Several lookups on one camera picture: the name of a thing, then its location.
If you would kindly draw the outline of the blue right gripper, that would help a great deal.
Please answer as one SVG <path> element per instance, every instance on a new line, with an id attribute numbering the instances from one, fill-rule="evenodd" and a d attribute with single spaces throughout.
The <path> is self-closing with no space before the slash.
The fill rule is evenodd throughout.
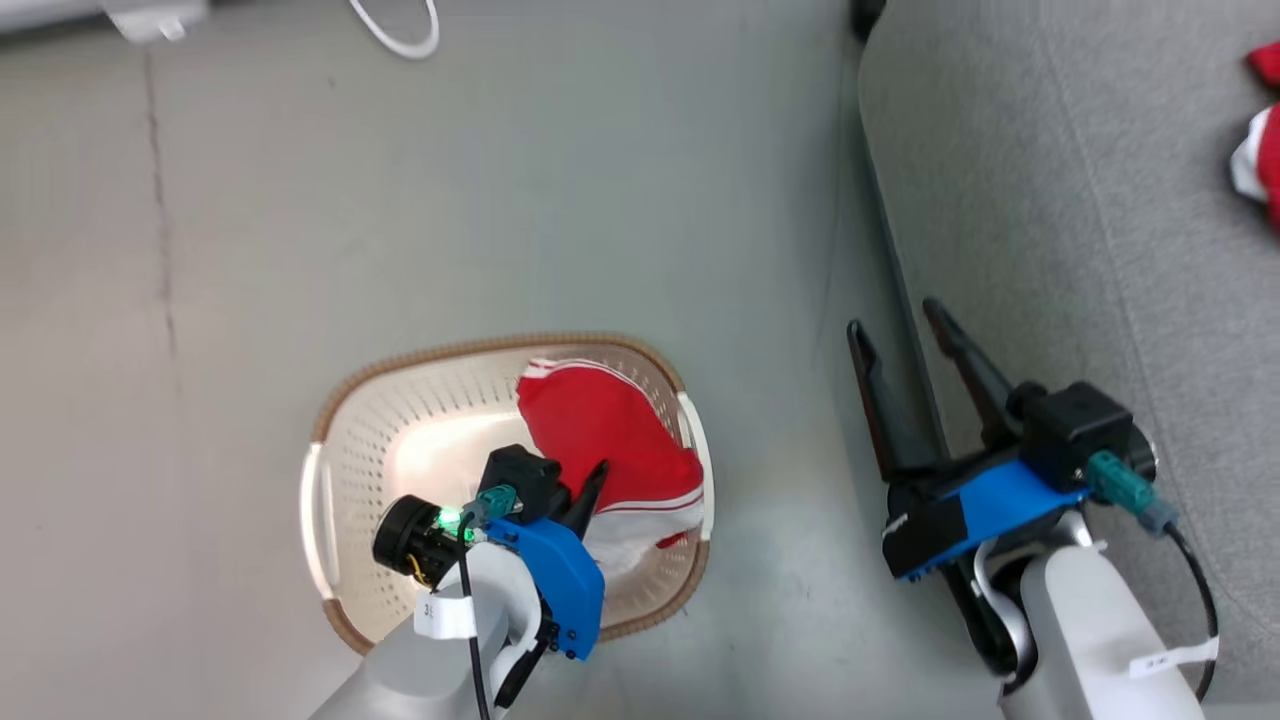
<path id="1" fill-rule="evenodd" d="M 1007 410 L 1007 379 L 938 299 L 924 299 L 922 309 L 977 411 L 984 448 L 1016 445 L 1021 423 Z M 1088 498 L 1088 486 L 1055 486 L 1018 450 L 941 461 L 897 401 L 859 320 L 847 324 L 846 338 L 879 475 L 888 487 L 882 555 L 895 579 L 914 582 L 986 541 Z"/>

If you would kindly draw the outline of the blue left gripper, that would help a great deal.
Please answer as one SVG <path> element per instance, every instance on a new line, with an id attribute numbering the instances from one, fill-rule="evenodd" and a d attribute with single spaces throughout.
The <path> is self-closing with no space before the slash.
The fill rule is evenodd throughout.
<path id="1" fill-rule="evenodd" d="M 518 524 L 493 519 L 488 539 L 520 556 L 558 626 L 553 644 L 567 659 L 586 661 L 600 638 L 605 580 L 582 541 L 609 473 L 607 460 L 588 474 L 579 495 L 561 514 Z"/>

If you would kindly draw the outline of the grey fabric sofa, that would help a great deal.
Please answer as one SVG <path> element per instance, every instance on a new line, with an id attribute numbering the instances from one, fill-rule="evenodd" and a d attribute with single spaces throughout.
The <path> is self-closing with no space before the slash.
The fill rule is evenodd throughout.
<path id="1" fill-rule="evenodd" d="M 859 74 L 948 448 L 980 421 L 928 297 L 1012 384 L 1128 406 L 1213 587 L 1221 705 L 1280 706 L 1280 232 L 1228 169 L 1277 41 L 1280 0 L 890 0 Z"/>

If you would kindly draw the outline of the cream perforated laundry basket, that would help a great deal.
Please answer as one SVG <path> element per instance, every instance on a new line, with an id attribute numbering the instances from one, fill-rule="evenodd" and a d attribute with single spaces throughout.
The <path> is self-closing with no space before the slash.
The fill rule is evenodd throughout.
<path id="1" fill-rule="evenodd" d="M 666 432 L 704 469 L 701 525 L 605 583 L 602 641 L 658 626 L 694 596 L 710 557 L 716 484 L 698 410 L 675 368 L 625 334 L 534 333 L 403 354 L 356 372 L 314 424 L 300 479 L 303 555 L 334 633 L 366 655 L 412 611 L 413 580 L 372 560 L 384 510 L 403 495 L 447 509 L 474 496 L 486 456 L 532 447 L 517 409 L 534 359 L 585 360 L 637 384 Z"/>

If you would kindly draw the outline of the white power adapter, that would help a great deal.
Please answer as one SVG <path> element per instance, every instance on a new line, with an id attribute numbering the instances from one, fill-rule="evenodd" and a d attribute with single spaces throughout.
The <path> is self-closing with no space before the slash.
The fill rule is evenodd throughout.
<path id="1" fill-rule="evenodd" d="M 104 14 L 132 44 L 183 40 L 211 10 L 211 0 L 101 0 Z"/>

